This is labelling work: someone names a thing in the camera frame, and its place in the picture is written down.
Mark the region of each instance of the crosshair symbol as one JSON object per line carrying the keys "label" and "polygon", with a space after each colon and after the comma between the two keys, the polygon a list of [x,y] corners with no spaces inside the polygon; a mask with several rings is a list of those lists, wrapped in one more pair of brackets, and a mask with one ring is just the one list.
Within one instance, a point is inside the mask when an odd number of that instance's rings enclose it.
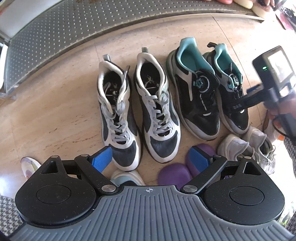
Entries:
{"label": "crosshair symbol", "polygon": [[151,193],[151,192],[154,191],[154,189],[152,189],[152,188],[147,188],[145,191]]}

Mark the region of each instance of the round black disc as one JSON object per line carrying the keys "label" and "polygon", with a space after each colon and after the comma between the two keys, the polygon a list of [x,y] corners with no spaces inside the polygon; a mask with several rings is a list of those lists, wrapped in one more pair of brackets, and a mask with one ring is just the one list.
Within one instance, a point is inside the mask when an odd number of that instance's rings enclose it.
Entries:
{"label": "round black disc", "polygon": [[87,182],[58,173],[48,177],[40,174],[30,178],[15,196],[16,207],[26,222],[61,225],[91,209],[96,193]]}
{"label": "round black disc", "polygon": [[216,216],[243,225],[277,219],[285,206],[283,194],[267,175],[243,173],[211,184],[203,200]]}

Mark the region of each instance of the houndstooth fabric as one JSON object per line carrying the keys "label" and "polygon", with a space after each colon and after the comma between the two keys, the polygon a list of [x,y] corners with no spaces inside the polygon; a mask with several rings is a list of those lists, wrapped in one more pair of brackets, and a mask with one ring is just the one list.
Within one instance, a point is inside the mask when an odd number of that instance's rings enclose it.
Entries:
{"label": "houndstooth fabric", "polygon": [[0,195],[0,230],[2,233],[8,236],[21,224],[15,201],[10,197]]}
{"label": "houndstooth fabric", "polygon": [[[284,144],[293,161],[293,170],[294,170],[294,175],[296,177],[296,146],[292,144],[289,138],[285,138]],[[294,213],[293,217],[291,217],[289,223],[287,224],[286,229],[289,230],[292,234],[296,235],[296,213]]]}

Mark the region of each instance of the gray plastic platform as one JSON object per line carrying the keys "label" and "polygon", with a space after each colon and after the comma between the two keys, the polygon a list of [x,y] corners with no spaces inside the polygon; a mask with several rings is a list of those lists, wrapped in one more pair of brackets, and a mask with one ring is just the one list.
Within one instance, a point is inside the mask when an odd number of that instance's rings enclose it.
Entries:
{"label": "gray plastic platform", "polygon": [[227,14],[261,19],[236,3],[176,0],[63,0],[40,14],[10,42],[5,98],[30,75],[93,38],[149,20],[190,14]]}
{"label": "gray plastic platform", "polygon": [[275,220],[245,226],[213,215],[198,196],[175,186],[124,187],[103,197],[85,219],[63,228],[23,225],[11,241],[286,241]]}

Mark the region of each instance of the marble floor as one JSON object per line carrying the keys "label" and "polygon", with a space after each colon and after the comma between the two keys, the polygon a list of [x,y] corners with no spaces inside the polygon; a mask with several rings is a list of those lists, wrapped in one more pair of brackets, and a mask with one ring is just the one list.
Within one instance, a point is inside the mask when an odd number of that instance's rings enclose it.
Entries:
{"label": "marble floor", "polygon": [[[16,90],[16,100],[0,102],[0,194],[14,197],[25,182],[20,159],[30,156],[43,163],[51,155],[72,159],[77,155],[93,154],[103,147],[101,119],[96,93],[98,65],[102,55],[121,67],[130,65],[130,76],[136,66],[141,47],[148,47],[164,64],[169,52],[180,40],[193,36],[202,53],[208,42],[227,44],[230,54],[244,76],[244,89],[259,83],[252,60],[261,53],[281,45],[291,61],[296,56],[296,35],[285,31],[277,21],[260,23],[246,18],[204,17],[159,23],[109,34],[66,53],[53,61]],[[133,111],[139,126],[142,110],[136,92],[132,93]],[[262,104],[249,109],[250,123],[261,128],[266,110]],[[184,162],[192,145],[202,141],[183,126],[179,152],[172,162]],[[229,134],[222,126],[219,137],[207,142],[214,148]],[[277,150],[277,169],[273,180],[288,193],[295,185],[292,163],[280,144]],[[156,185],[158,171],[167,164],[155,162],[144,149],[138,168],[147,185]],[[104,171],[110,177],[115,166]]]}

